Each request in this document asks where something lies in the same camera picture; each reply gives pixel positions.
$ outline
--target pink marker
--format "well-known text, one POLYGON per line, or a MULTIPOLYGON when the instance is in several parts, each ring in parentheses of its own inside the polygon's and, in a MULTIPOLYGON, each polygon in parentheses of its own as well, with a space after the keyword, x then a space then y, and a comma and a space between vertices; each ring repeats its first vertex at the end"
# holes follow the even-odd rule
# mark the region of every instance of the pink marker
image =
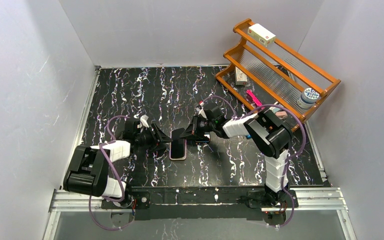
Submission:
POLYGON ((251 90, 246 90, 246 99, 248 100, 248 102, 254 107, 259 107, 261 105, 263 105, 259 100, 258 98, 254 95, 253 91, 251 90))

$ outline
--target smartphone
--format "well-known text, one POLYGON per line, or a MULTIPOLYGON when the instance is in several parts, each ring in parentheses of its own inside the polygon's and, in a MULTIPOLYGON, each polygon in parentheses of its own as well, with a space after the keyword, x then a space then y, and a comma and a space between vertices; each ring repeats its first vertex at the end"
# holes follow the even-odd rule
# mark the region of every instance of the smartphone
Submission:
POLYGON ((173 140, 170 142, 170 160, 179 161, 186 159, 186 139, 180 138, 185 129, 179 128, 170 132, 173 140))

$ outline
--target black marble surface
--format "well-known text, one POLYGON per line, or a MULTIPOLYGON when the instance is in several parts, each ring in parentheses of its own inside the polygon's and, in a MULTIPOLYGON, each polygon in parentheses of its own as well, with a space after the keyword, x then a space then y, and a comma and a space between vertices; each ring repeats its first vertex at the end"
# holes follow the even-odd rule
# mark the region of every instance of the black marble surface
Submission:
MULTIPOLYGON (((215 79, 221 69, 221 66, 102 69, 82 143, 97 145, 109 141, 104 127, 116 115, 135 118, 147 115, 149 123, 154 120, 169 136, 171 130, 186 128, 197 103, 210 95, 227 99, 238 116, 245 114, 245 106, 215 79)), ((246 89, 252 89, 262 103, 274 103, 252 82, 242 86, 240 91, 244 93, 246 89)), ((214 101, 227 111, 228 117, 232 115, 224 102, 214 101)), ((111 129, 119 132, 123 123, 124 120, 119 119, 111 129)), ((301 139, 300 131, 296 131, 291 153, 299 149, 301 139)), ((133 187, 262 185, 266 177, 265 165, 264 156, 252 140, 222 139, 215 134, 211 134, 210 143, 188 142, 184 161, 171 161, 168 151, 162 156, 138 151, 115 163, 121 178, 133 187)), ((309 142, 301 156, 291 160, 287 176, 291 185, 323 184, 309 142)))

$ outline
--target wire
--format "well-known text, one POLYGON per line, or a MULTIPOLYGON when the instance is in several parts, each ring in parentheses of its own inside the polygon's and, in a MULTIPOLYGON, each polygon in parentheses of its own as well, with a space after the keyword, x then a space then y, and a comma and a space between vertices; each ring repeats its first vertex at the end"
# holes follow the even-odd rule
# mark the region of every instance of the wire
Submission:
MULTIPOLYGON (((107 197, 107 196, 103 196, 104 199, 108 200, 108 201, 111 201, 111 202, 122 202, 124 199, 125 199, 125 189, 123 187, 123 182, 119 176, 119 173, 117 172, 116 168, 114 167, 114 164, 113 162, 111 161, 110 157, 108 156, 107 152, 105 152, 103 146, 105 145, 108 145, 108 144, 112 144, 116 141, 116 136, 114 136, 114 133, 110 130, 110 123, 114 120, 114 119, 118 119, 118 118, 125 118, 125 119, 128 119, 129 117, 128 116, 124 116, 124 115, 117 115, 117 116, 113 116, 110 120, 108 120, 108 123, 106 124, 105 128, 106 128, 106 131, 109 133, 109 135, 111 136, 111 141, 108 142, 108 143, 100 143, 99 144, 99 149, 100 151, 102 152, 103 156, 105 157, 106 161, 108 162, 108 165, 109 167, 111 168, 111 171, 112 171, 112 174, 114 175, 114 178, 118 181, 118 184, 120 185, 120 188, 121 188, 121 192, 122 192, 122 196, 120 199, 113 199, 113 198, 110 198, 110 197, 107 197)), ((104 230, 108 230, 108 231, 118 231, 118 230, 122 230, 124 229, 125 227, 129 226, 133 220, 134 220, 134 217, 135 215, 133 214, 133 220, 131 222, 129 222, 128 224, 124 225, 124 226, 121 226, 121 227, 117 227, 117 228, 111 228, 111 227, 106 227, 104 225, 101 225, 96 219, 95 219, 95 216, 94 214, 92 213, 92 207, 91 207, 91 201, 92 201, 92 196, 89 196, 89 213, 90 213, 90 216, 92 217, 92 220, 93 222, 100 228, 104 229, 104 230)))
POLYGON ((124 226, 119 226, 119 227, 107 227, 107 226, 104 226, 104 225, 101 225, 97 219, 95 218, 94 216, 94 213, 92 212, 92 196, 89 196, 89 213, 90 213, 90 217, 92 217, 92 221, 100 228, 104 229, 104 230, 108 230, 108 231, 119 231, 119 230, 123 230, 124 228, 126 228, 127 226, 129 226, 130 224, 133 223, 133 221, 135 220, 135 215, 133 215, 133 220, 130 221, 129 223, 127 223, 126 225, 124 226))
POLYGON ((127 206, 120 206, 120 208, 126 209, 126 208, 130 207, 133 204, 133 202, 135 202, 134 199, 132 199, 131 202, 127 206))
POLYGON ((128 119, 129 117, 128 116, 124 116, 124 115, 117 115, 117 116, 113 116, 111 117, 108 122, 106 123, 106 131, 108 132, 108 134, 111 136, 111 141, 115 141, 116 140, 116 136, 114 135, 114 133, 110 130, 110 123, 114 120, 114 119, 119 119, 119 118, 124 118, 124 119, 128 119))
POLYGON ((133 207, 131 207, 131 214, 133 215, 133 217, 135 216, 135 209, 136 209, 136 202, 137 202, 138 200, 134 200, 134 204, 133 204, 133 207))
POLYGON ((282 211, 283 208, 284 208, 284 203, 282 202, 282 203, 280 204, 280 209, 279 209, 278 213, 280 213, 280 212, 282 211))
POLYGON ((288 208, 288 202, 287 201, 285 201, 285 209, 283 210, 283 212, 282 213, 284 213, 284 212, 286 212, 286 209, 288 208))
POLYGON ((108 156, 107 152, 105 152, 105 150, 103 148, 103 146, 108 145, 108 144, 112 144, 113 142, 114 141, 110 141, 109 143, 100 143, 99 144, 99 149, 102 152, 102 154, 103 154, 104 158, 106 159, 106 161, 108 162, 108 165, 111 168, 112 174, 114 174, 114 178, 118 181, 118 184, 120 185, 120 188, 121 188, 122 195, 121 195, 121 198, 119 198, 119 199, 113 199, 113 198, 108 197, 108 196, 104 196, 103 198, 108 200, 108 201, 111 201, 111 202, 119 203, 119 202, 122 202, 125 199, 125 188, 123 187, 122 179, 119 176, 119 173, 117 172, 116 167, 114 167, 113 162, 111 161, 111 159, 108 156))
POLYGON ((285 186, 284 186, 284 180, 285 180, 285 175, 286 175, 286 171, 287 169, 289 168, 289 160, 294 158, 294 157, 297 157, 298 155, 300 155, 303 150, 304 150, 304 147, 306 146, 306 141, 307 141, 307 136, 306 136, 306 131, 304 130, 304 126, 303 124, 301 123, 301 121, 298 119, 297 116, 295 116, 295 114, 293 114, 289 109, 287 109, 286 107, 284 106, 280 106, 280 105, 275 105, 275 104, 263 104, 261 106, 258 106, 256 108, 254 108, 253 110, 251 110, 250 112, 248 112, 247 114, 245 114, 243 116, 244 117, 247 117, 247 116, 250 116, 252 114, 254 114, 255 111, 258 111, 260 112, 262 108, 265 108, 265 107, 274 107, 274 108, 278 108, 278 109, 281 109, 285 112, 287 112, 289 115, 291 115, 295 121, 298 123, 299 125, 299 129, 301 129, 301 134, 302 134, 302 143, 301 143, 301 147, 299 148, 299 150, 295 153, 295 154, 292 154, 290 156, 288 156, 286 159, 285 159, 285 166, 284 166, 284 169, 283 169, 283 173, 282 173, 282 178, 280 179, 280 185, 281 185, 281 188, 282 190, 290 197, 290 200, 292 202, 292 208, 291 208, 291 212, 290 212, 290 216, 289 218, 281 225, 279 225, 279 227, 283 227, 285 225, 287 225, 292 217, 294 216, 294 211, 295 211, 295 204, 294 204, 294 197, 292 196, 292 194, 289 193, 288 190, 285 189, 285 186))
POLYGON ((229 105, 230 109, 232 110, 233 112, 233 117, 236 117, 236 111, 235 109, 232 107, 232 105, 230 104, 230 102, 228 102, 226 99, 222 98, 221 96, 217 96, 217 95, 211 95, 207 98, 205 98, 204 100, 202 100, 203 102, 207 101, 208 99, 212 99, 212 98, 218 98, 218 99, 221 99, 223 100, 225 103, 227 103, 227 105, 229 105))

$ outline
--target glass panel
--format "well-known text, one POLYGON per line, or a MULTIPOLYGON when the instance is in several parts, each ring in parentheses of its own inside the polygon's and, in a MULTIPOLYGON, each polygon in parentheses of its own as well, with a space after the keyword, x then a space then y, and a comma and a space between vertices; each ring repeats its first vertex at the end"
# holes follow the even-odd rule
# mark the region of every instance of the glass panel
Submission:
MULTIPOLYGON (((108 227, 112 226, 109 212, 95 212, 95 215, 101 224, 108 227)), ((125 213, 121 217, 114 216, 113 221, 117 224, 123 224, 127 222, 128 217, 129 215, 125 213)), ((123 231, 107 231, 96 226, 88 212, 62 212, 55 239, 344 240, 345 237, 336 210, 301 210, 295 211, 292 221, 279 231, 273 227, 266 227, 263 221, 247 221, 243 218, 153 219, 135 221, 123 231)))

